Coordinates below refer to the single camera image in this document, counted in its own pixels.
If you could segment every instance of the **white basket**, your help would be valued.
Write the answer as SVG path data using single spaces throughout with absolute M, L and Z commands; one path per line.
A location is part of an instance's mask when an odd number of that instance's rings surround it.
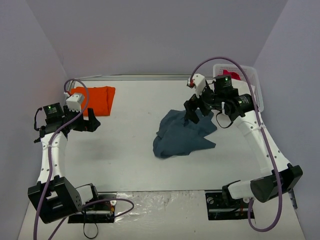
M 254 86 L 254 96 L 256 104 L 259 108 L 259 111 L 262 112 L 264 110 L 264 101 L 262 99 L 262 93 L 259 83 L 259 78 L 256 69 L 251 66 L 242 66 L 243 70 L 245 71 L 246 75 L 249 78 L 251 85 Z M 235 72 L 239 74 L 242 81 L 246 81 L 244 75 L 241 71 L 237 68 L 237 66 L 233 64 L 215 64 L 213 66 L 213 77 L 222 75 L 224 70 L 228 70 L 229 72 Z

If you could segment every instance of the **gray wall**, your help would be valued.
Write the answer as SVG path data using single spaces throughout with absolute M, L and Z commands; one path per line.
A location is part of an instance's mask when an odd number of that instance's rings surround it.
M 303 170 L 295 194 L 307 240 L 320 239 L 319 13 L 319 0 L 288 1 L 254 64 L 264 122 L 287 158 Z
M 27 0 L 69 77 L 253 65 L 287 0 Z M 207 65 L 204 73 L 211 74 Z
M 13 240 L 41 167 L 41 144 L 33 143 L 35 111 L 62 100 L 66 79 L 25 0 L 0 1 L 0 73 L 0 239 Z

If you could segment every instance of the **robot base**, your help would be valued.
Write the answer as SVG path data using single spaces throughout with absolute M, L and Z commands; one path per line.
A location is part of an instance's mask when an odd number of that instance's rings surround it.
M 248 203 L 238 199 L 233 205 L 225 202 L 222 191 L 206 191 L 206 209 L 209 221 L 248 219 Z
M 115 199 L 116 196 L 111 193 L 99 193 L 98 199 Z M 95 204 L 88 207 L 85 214 L 79 212 L 69 216 L 68 224 L 112 224 L 115 222 L 115 207 L 113 202 Z

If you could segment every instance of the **blue cloth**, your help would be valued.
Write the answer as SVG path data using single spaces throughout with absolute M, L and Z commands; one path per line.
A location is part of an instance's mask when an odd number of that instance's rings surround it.
M 185 121 L 186 111 L 170 110 L 161 120 L 159 131 L 153 141 L 153 152 L 158 158 L 166 159 L 171 156 L 189 155 L 192 151 L 212 149 L 215 143 L 204 137 L 217 130 L 211 119 L 210 112 L 203 116 L 200 110 L 195 111 L 200 121 L 195 124 Z

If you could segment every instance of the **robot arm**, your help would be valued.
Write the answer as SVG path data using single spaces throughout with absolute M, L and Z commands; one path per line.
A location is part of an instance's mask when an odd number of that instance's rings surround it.
M 52 175 L 39 214 L 45 224 L 81 212 L 83 201 L 86 202 L 65 177 L 64 162 L 69 132 L 71 130 L 94 132 L 100 126 L 100 122 L 96 119 L 93 109 L 87 109 L 88 120 L 85 120 L 84 116 L 81 115 L 58 132 L 51 146 L 49 146 L 49 140 L 54 132 L 81 112 L 83 100 L 84 96 L 82 94 L 75 93 L 66 100 L 63 110 L 59 103 L 44 106 L 46 126 L 37 128 L 36 122 L 34 124 L 35 130 L 39 131 L 40 135 L 34 142 L 42 143 L 42 164 L 37 184 L 28 188 L 28 197 L 36 209 L 49 176 L 48 147 L 51 147 Z M 95 186 L 91 184 L 90 190 L 93 200 L 98 200 Z
M 205 77 L 196 74 L 193 80 L 189 80 L 187 86 L 195 88 L 196 93 L 189 101 L 184 103 L 186 109 L 185 119 L 194 123 L 199 121 L 195 110 L 199 108 L 203 115 L 211 110 L 218 110 L 227 115 L 235 124 L 248 142 L 258 160 L 262 178 L 237 181 L 222 187 L 224 200 L 232 203 L 238 199 L 256 198 L 264 203 L 278 196 L 277 181 L 274 168 L 268 154 L 268 150 L 262 136 L 261 128 L 264 128 L 276 166 L 278 168 L 282 193 L 291 190 L 302 176 L 299 165 L 292 166 L 289 160 L 281 153 L 276 143 L 263 124 L 259 113 L 261 127 L 257 124 L 253 100 L 249 94 L 238 94 L 238 89 L 233 88 L 231 77 L 221 75 L 215 77 L 214 91 L 210 88 Z

